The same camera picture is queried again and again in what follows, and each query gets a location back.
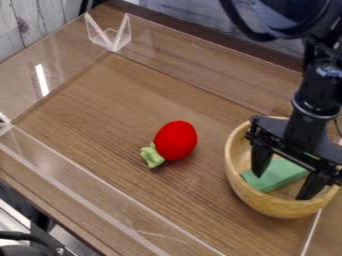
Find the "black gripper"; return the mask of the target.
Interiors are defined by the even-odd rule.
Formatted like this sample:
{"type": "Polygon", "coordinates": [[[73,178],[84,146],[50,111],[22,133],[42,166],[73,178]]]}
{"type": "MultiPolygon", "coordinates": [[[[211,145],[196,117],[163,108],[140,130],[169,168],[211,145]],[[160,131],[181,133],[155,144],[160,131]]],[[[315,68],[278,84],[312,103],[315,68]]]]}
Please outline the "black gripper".
{"type": "Polygon", "coordinates": [[[310,175],[296,200],[310,200],[331,184],[342,184],[342,146],[328,138],[326,122],[255,115],[245,139],[251,145],[251,170],[260,177],[278,154],[303,167],[310,175]]]}

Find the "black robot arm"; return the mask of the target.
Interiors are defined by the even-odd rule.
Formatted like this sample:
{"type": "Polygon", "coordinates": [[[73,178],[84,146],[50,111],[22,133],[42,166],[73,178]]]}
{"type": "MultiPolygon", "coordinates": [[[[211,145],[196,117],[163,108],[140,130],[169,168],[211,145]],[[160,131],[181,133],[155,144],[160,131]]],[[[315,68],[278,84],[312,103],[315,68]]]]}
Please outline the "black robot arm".
{"type": "Polygon", "coordinates": [[[342,147],[327,135],[327,124],[342,111],[342,0],[255,0],[264,32],[249,28],[232,0],[219,3],[249,39],[304,42],[303,80],[291,98],[291,115],[252,117],[245,138],[255,175],[264,173],[275,154],[310,171],[296,195],[308,200],[324,187],[342,185],[342,147]]]}

